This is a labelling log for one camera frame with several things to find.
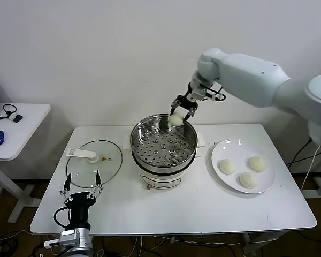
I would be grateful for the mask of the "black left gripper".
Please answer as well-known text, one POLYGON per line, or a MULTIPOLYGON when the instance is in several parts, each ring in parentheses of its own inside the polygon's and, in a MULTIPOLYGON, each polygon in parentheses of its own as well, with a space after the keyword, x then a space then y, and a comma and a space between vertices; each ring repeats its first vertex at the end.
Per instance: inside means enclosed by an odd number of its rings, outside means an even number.
POLYGON ((95 170, 95 185, 90 192, 74 193, 70 196, 71 173, 67 175, 64 187, 59 194, 64 198, 65 206, 70 210, 70 222, 66 228, 91 228, 88 223, 89 208, 103 191, 99 169, 95 170))

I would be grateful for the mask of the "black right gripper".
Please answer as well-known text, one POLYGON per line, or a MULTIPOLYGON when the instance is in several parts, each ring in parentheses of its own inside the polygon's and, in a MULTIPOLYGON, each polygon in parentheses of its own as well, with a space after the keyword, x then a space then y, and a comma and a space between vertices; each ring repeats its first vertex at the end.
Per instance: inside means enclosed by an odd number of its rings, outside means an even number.
POLYGON ((188 120, 195 115, 195 112, 198 108, 198 103, 196 102, 195 98, 192 98, 192 91, 193 90, 190 87, 189 83, 185 95, 178 95, 176 99, 171 103, 170 115, 174 114, 177 107, 188 109, 188 112, 185 115, 184 120, 188 120))

